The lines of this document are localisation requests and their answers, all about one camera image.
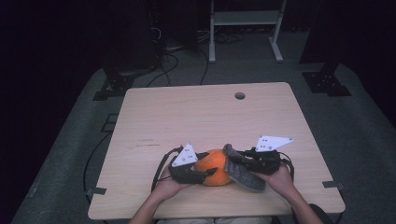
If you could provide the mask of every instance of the floor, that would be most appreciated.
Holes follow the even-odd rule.
[[[175,57],[163,56],[164,70],[176,66],[168,72],[169,79],[160,76],[150,83],[163,72],[157,69],[138,77],[133,88],[146,88],[149,83],[150,87],[162,87],[201,82],[288,82],[334,180],[344,187],[346,211],[340,223],[394,223],[395,129],[364,90],[358,76],[342,64],[335,75],[351,96],[329,97],[309,90],[302,72],[318,71],[322,64],[299,64],[308,32],[280,33],[278,45],[283,63],[276,62],[269,36],[246,34],[241,41],[218,44],[217,61],[213,64],[207,64],[207,43],[199,46],[202,51],[176,51],[172,53]],[[95,187],[110,141],[102,128],[109,114],[120,111],[123,100],[92,100],[105,80],[103,70],[92,74],[12,223],[101,222],[88,218],[83,182],[87,189]],[[293,223],[290,217],[281,217],[281,222]]]

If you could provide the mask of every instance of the white tag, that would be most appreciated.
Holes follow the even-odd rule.
[[[197,161],[198,158],[195,154],[194,148],[192,148],[191,143],[188,143],[186,146],[184,146],[183,150],[178,154],[178,156],[172,163],[172,166],[178,167],[181,165],[195,163]]]
[[[292,141],[293,139],[291,137],[274,137],[260,135],[259,141],[257,142],[256,151],[273,151],[279,147],[285,146]]]

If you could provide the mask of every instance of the orange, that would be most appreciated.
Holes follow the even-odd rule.
[[[224,171],[226,156],[222,149],[212,149],[207,151],[206,157],[194,164],[194,170],[205,172],[208,169],[217,167],[218,170],[210,176],[207,176],[204,184],[208,186],[221,186],[228,184],[231,178]]]

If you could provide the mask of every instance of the person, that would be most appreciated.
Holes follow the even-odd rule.
[[[323,223],[322,220],[317,216],[312,207],[306,202],[301,193],[294,187],[291,180],[290,172],[288,167],[281,163],[279,170],[272,175],[263,175],[253,173],[257,177],[263,179],[267,184],[280,196],[285,198],[291,206],[297,221],[300,224],[319,224]],[[130,219],[129,224],[149,224],[155,214],[155,211],[161,203],[174,197],[177,193],[191,185],[179,184],[173,180],[170,176],[169,170],[166,167],[163,169],[161,174],[161,181],[158,182],[157,187],[150,193],[147,199],[143,202],[134,216]],[[224,222],[224,223],[246,223],[248,222]]]

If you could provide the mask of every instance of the table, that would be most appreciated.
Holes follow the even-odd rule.
[[[344,211],[337,188],[323,187],[332,176],[289,84],[253,83],[128,90],[97,183],[106,193],[93,195],[89,217],[132,217],[150,194],[163,155],[174,147],[192,143],[198,153],[230,143],[248,150],[261,134],[293,137],[278,151],[292,159],[297,189],[326,213]],[[268,186],[256,193],[232,183],[184,189],[163,203],[155,217],[290,213],[288,203]]]

